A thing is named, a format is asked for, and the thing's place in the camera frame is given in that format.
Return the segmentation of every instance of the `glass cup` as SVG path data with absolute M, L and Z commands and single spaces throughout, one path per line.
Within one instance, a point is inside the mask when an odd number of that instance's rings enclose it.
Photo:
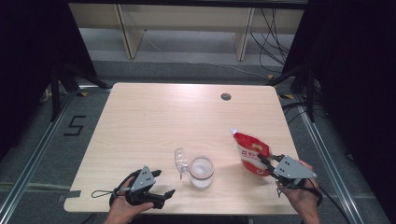
M 180 179 L 184 174 L 190 174 L 190 182 L 199 189 L 207 188 L 213 181 L 215 165 L 205 156 L 198 156 L 189 164 L 183 148 L 175 150 L 175 163 L 180 172 Z

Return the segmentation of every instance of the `aluminum rail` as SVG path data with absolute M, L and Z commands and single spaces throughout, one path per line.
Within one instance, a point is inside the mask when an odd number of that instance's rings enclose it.
M 14 183 L 11 191 L 8 193 L 8 196 L 3 200 L 0 207 L 0 223 L 7 224 L 9 219 L 11 218 L 12 213 L 17 207 L 18 202 L 21 200 L 21 197 L 30 179 L 32 178 L 35 170 L 37 169 L 39 163 L 44 157 L 44 154 L 47 151 L 47 148 L 64 117 L 64 112 L 66 108 L 70 105 L 70 103 L 74 99 L 74 96 L 74 92 L 66 94 L 58 117 L 54 121 L 50 122 L 49 127 L 47 128 L 46 132 L 44 133 L 37 147 L 35 148 L 35 151 L 33 152 L 31 158 L 23 168 L 23 171 L 21 172 L 18 180 Z

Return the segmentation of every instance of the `chip bag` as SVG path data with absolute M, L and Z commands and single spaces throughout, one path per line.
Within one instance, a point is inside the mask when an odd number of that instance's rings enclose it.
M 271 150 L 268 145 L 255 137 L 239 133 L 236 129 L 231 129 L 231 134 L 236 141 L 239 155 L 245 167 L 255 175 L 270 175 L 267 166 L 257 156 L 260 153 L 271 161 Z

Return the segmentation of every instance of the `hand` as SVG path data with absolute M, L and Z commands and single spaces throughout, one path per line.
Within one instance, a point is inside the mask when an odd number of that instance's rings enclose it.
M 128 179 L 124 187 L 127 187 L 132 179 L 133 177 Z M 147 211 L 154 206 L 154 203 L 142 203 L 132 206 L 126 201 L 125 196 L 123 196 L 124 193 L 125 192 L 120 191 L 120 195 L 122 196 L 118 196 L 113 204 L 111 204 L 105 224 L 128 224 L 137 214 Z
M 313 170 L 313 167 L 304 161 L 298 161 L 306 168 Z M 315 179 L 305 180 L 304 187 L 318 188 L 318 183 Z M 278 187 L 289 199 L 291 206 L 303 219 L 305 224 L 318 224 L 320 223 L 317 211 L 318 198 L 315 194 L 303 189 L 282 189 L 284 186 L 277 182 Z

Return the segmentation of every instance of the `wooden table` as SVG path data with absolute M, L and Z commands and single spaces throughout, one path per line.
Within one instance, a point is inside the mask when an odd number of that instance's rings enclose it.
M 231 100 L 221 99 L 223 93 Z M 272 215 L 295 214 L 272 177 L 250 173 L 240 160 L 229 130 L 260 138 L 275 155 L 297 159 L 276 91 L 268 86 L 118 83 L 111 91 L 71 190 L 69 212 L 107 212 L 108 198 L 129 173 L 147 165 L 162 170 L 151 192 L 176 192 L 163 209 L 147 214 Z M 179 179 L 174 152 L 204 155 L 215 164 L 213 183 L 196 189 Z

